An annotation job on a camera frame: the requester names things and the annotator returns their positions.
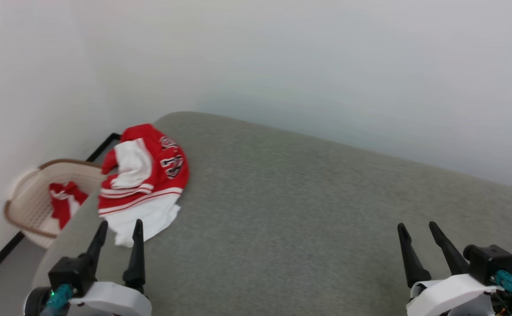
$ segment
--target brown basket rim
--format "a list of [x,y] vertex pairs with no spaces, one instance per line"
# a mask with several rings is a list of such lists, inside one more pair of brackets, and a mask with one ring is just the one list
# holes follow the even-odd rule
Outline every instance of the brown basket rim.
[[[79,164],[79,165],[85,165],[85,166],[91,166],[91,167],[95,167],[95,168],[98,168],[98,169],[101,169],[101,166],[99,164],[95,164],[94,162],[83,162],[82,160],[77,160],[77,159],[67,159],[67,158],[64,158],[64,159],[55,159],[55,160],[51,160],[50,162],[46,162],[45,164],[42,164],[41,166],[37,167],[38,170],[44,170],[45,168],[49,167],[49,166],[52,166],[52,165],[55,165],[55,164],[62,164],[62,163],[69,163],[69,164]],[[32,232],[34,234],[38,234],[38,235],[41,235],[41,236],[46,236],[46,237],[49,237],[49,238],[57,238],[57,234],[51,234],[51,233],[48,233],[48,232],[44,232],[43,230],[38,230],[37,228],[33,228],[31,226],[28,226],[24,223],[20,223],[18,222],[17,220],[11,218],[11,215],[10,215],[10,205],[12,203],[12,200],[7,200],[5,203],[4,203],[4,217],[7,219],[7,221],[9,221],[11,224],[15,225],[15,226],[18,226],[19,228],[22,228],[23,230],[27,230],[28,232]]]

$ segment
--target white basket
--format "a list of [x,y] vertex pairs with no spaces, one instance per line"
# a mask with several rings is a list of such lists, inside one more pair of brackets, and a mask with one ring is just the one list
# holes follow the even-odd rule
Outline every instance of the white basket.
[[49,184],[73,181],[90,195],[104,178],[100,166],[91,162],[73,159],[47,162],[16,184],[11,199],[4,205],[4,214],[28,239],[49,248],[61,232],[58,220],[51,218]]

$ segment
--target red stripe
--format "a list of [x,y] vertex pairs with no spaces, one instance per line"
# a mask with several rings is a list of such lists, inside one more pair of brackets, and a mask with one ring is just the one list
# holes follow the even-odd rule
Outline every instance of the red stripe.
[[135,205],[137,205],[137,204],[141,204],[142,202],[148,201],[148,200],[150,200],[151,198],[157,198],[157,197],[159,197],[159,196],[163,196],[163,195],[166,195],[166,194],[180,194],[180,193],[178,193],[178,192],[166,192],[166,193],[163,193],[163,194],[158,194],[158,195],[155,195],[155,196],[148,197],[148,198],[146,198],[146,199],[144,199],[144,200],[140,200],[140,201],[138,201],[138,202],[136,202],[136,203],[133,203],[133,204],[131,204],[130,206],[127,206],[126,208],[121,208],[121,209],[119,209],[119,210],[113,210],[113,211],[109,211],[109,212],[101,212],[101,213],[100,213],[100,215],[104,215],[104,214],[109,214],[109,213],[113,213],[113,212],[119,212],[119,211],[127,210],[128,208],[130,208],[130,207],[132,207],[132,206],[135,206]]

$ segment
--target gray table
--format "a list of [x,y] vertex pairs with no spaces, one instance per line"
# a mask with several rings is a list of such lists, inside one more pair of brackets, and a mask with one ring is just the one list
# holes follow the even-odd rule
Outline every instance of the gray table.
[[[177,220],[145,244],[154,316],[405,314],[396,224],[446,278],[435,220],[462,250],[512,252],[512,187],[230,118],[178,112],[155,126],[180,144],[191,178]],[[93,194],[48,250],[33,285],[86,250]],[[131,250],[102,249],[97,277],[121,282]]]

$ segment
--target wall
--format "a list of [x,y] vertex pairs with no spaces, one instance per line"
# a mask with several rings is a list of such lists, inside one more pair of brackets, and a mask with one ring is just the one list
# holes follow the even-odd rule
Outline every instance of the wall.
[[0,250],[12,180],[54,158],[86,158],[113,131],[63,1],[0,0]]
[[71,4],[119,130],[210,112],[512,185],[512,1]]

